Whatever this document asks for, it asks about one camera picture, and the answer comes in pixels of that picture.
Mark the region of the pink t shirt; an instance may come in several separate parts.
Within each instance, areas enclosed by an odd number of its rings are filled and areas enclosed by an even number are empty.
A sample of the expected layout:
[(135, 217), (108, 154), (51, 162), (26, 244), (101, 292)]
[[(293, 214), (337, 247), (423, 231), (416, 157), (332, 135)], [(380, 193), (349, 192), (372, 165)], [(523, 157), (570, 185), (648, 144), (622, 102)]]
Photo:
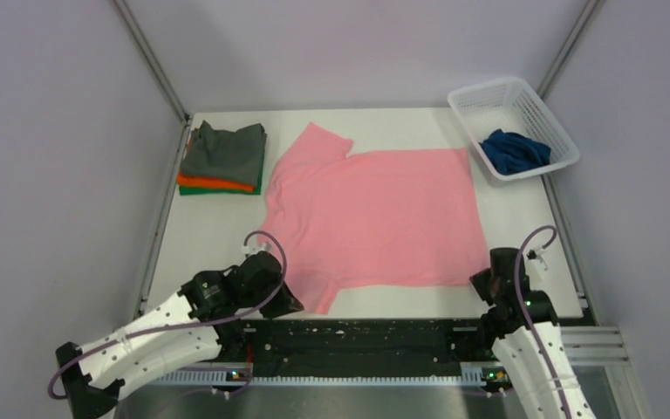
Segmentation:
[(363, 286), (463, 286), (489, 266), (466, 149), (352, 145), (307, 125), (266, 189), (261, 228), (282, 245), (305, 310), (326, 314)]

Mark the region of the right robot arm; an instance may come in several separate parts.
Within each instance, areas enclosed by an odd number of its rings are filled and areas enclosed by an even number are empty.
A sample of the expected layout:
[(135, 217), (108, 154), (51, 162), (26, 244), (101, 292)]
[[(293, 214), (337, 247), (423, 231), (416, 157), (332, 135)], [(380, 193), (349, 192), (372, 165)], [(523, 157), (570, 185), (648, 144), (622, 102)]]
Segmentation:
[(523, 254), (489, 251), (489, 267), (470, 279), (489, 309), (468, 340), (474, 357), (497, 360), (529, 418), (593, 418), (567, 357), (556, 312), (545, 292), (530, 289)]

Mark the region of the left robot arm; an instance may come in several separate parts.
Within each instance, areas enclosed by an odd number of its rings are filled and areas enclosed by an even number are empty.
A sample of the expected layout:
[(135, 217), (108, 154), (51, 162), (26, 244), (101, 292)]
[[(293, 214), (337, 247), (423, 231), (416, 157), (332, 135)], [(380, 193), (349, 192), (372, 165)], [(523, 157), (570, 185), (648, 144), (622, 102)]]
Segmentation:
[(283, 315), (291, 297), (283, 246), (261, 231), (263, 244), (243, 246), (244, 260), (200, 271), (154, 309), (88, 344), (67, 342), (56, 352), (58, 371), (48, 396), (67, 401), (74, 418), (104, 418), (151, 381), (196, 363), (240, 356), (250, 360), (244, 318)]

